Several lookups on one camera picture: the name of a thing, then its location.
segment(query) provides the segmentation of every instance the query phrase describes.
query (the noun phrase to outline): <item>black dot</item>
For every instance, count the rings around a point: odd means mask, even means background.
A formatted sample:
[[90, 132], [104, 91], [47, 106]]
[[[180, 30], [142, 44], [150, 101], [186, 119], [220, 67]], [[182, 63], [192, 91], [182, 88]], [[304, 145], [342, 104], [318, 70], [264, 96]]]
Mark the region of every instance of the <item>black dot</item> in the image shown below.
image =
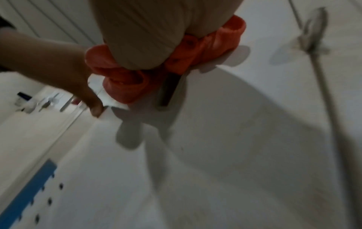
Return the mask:
[[37, 216], [35, 216], [35, 224], [38, 224], [40, 220], [40, 215], [37, 214]]

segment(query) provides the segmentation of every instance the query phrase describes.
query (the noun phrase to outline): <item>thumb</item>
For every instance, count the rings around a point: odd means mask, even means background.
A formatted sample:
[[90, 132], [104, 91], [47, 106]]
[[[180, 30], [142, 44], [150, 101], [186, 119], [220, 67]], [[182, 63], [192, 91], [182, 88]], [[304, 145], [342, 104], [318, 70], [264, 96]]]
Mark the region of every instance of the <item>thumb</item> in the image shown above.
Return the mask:
[[99, 117], [102, 114], [103, 103], [88, 85], [73, 94], [89, 107], [92, 116]]

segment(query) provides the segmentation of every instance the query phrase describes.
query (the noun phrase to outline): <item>hand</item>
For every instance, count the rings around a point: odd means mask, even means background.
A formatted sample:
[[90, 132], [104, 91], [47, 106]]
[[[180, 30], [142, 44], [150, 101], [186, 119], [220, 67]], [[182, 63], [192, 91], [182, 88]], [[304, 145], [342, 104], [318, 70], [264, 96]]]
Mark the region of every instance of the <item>hand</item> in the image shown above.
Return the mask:
[[99, 117], [103, 104], [88, 87], [91, 70], [85, 64], [85, 48], [33, 38], [13, 29], [0, 29], [0, 65], [44, 84], [61, 88], [85, 102]]

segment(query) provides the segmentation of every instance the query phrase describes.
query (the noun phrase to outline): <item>blue tape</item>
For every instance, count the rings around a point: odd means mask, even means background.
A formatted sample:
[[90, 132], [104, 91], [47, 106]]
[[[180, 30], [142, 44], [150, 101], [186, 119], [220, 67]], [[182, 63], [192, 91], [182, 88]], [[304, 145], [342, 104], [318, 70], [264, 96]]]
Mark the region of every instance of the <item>blue tape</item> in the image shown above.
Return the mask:
[[34, 199], [34, 196], [53, 175], [57, 165], [47, 160], [38, 172], [31, 178], [9, 206], [0, 215], [0, 229], [9, 229], [15, 220], [21, 216], [25, 207]]

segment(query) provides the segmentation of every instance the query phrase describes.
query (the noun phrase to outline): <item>person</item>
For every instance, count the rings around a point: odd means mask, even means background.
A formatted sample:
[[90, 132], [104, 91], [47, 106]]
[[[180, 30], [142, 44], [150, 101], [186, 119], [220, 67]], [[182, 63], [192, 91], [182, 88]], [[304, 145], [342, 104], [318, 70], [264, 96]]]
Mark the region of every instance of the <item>person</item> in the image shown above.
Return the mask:
[[[243, 0], [89, 0], [103, 38], [120, 66], [129, 70], [161, 65], [185, 34], [203, 37], [216, 31]], [[84, 101], [95, 117], [103, 104], [88, 87], [92, 71], [86, 47], [34, 38], [0, 18], [0, 66]]]

